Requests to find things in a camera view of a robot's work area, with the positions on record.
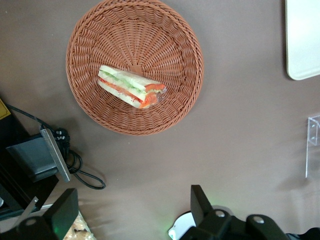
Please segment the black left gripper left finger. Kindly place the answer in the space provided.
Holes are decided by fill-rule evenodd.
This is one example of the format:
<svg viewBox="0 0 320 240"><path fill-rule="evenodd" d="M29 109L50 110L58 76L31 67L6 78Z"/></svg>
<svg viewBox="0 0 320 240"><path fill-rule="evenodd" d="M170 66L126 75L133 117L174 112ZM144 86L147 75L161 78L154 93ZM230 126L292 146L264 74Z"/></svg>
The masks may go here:
<svg viewBox="0 0 320 240"><path fill-rule="evenodd" d="M62 240L79 214L78 191L66 189L43 215L32 215L34 198L2 240Z"/></svg>

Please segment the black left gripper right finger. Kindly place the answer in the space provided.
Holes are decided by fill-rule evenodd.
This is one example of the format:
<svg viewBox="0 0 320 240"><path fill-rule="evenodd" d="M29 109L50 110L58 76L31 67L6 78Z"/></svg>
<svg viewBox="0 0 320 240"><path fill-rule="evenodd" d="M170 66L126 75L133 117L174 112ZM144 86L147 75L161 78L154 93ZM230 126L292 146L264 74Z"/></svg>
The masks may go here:
<svg viewBox="0 0 320 240"><path fill-rule="evenodd" d="M223 209L213 209L200 185L190 188L190 210L195 226L183 240L287 240L289 237L273 219L252 214L239 220Z"/></svg>

